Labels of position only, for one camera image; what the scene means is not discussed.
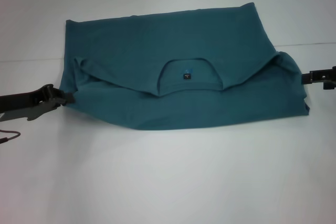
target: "shirt tag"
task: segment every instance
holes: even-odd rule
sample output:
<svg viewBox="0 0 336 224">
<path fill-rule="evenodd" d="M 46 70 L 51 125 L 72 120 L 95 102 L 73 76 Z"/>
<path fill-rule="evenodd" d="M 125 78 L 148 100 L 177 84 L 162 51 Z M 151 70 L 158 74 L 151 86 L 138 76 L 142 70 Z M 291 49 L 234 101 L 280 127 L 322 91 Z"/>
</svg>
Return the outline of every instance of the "shirt tag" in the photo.
<svg viewBox="0 0 336 224">
<path fill-rule="evenodd" d="M 191 80 L 191 73 L 185 73 L 185 74 L 183 75 L 183 79 L 184 79 L 184 80 Z"/>
</svg>

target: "white background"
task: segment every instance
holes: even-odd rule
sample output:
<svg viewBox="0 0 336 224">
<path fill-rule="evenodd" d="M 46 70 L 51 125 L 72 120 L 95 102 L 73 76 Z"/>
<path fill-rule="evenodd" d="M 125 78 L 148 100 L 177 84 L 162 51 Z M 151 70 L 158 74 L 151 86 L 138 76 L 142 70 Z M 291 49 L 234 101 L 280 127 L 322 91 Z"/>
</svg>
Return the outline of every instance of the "white background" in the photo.
<svg viewBox="0 0 336 224">
<path fill-rule="evenodd" d="M 255 2 L 302 72 L 336 66 L 336 0 L 0 0 L 0 95 L 60 84 L 65 20 Z M 336 223 L 336 90 L 309 116 L 135 131 L 66 108 L 2 122 L 0 223 Z"/>
</svg>

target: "wire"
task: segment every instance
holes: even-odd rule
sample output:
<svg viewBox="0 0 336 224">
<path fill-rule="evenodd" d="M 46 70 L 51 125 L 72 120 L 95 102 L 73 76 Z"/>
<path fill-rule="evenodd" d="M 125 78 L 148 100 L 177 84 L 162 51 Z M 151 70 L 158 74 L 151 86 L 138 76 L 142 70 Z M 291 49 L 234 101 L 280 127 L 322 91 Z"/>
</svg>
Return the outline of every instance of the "wire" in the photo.
<svg viewBox="0 0 336 224">
<path fill-rule="evenodd" d="M 5 142 L 7 142 L 9 140 L 15 139 L 15 138 L 17 138 L 17 137 L 19 137 L 21 135 L 21 133 L 18 132 L 18 131 L 3 131 L 3 130 L 0 130 L 0 132 L 16 134 L 15 136 L 12 136 L 12 137 L 0 138 L 0 144 L 5 143 Z"/>
</svg>

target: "white table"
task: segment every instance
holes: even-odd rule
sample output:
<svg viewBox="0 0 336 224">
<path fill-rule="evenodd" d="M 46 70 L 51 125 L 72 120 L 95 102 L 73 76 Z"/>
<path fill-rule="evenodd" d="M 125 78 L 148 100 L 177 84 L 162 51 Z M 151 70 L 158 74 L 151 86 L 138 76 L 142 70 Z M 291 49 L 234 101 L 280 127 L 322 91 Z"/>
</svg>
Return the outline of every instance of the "white table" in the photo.
<svg viewBox="0 0 336 224">
<path fill-rule="evenodd" d="M 60 84 L 65 20 L 255 2 L 302 72 L 336 65 L 336 0 L 0 0 L 0 95 Z M 336 223 L 336 91 L 306 117 L 135 131 L 66 108 L 2 122 L 0 223 Z"/>
</svg>

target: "teal fabric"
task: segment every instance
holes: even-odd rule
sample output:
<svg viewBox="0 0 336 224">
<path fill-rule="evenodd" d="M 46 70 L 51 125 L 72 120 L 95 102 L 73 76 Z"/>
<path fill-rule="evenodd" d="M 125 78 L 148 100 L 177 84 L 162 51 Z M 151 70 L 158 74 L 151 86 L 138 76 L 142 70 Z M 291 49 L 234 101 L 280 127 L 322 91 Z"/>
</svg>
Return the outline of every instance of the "teal fabric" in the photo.
<svg viewBox="0 0 336 224">
<path fill-rule="evenodd" d="M 301 72 L 253 3 L 66 23 L 68 106 L 142 130 L 308 115 Z"/>
</svg>

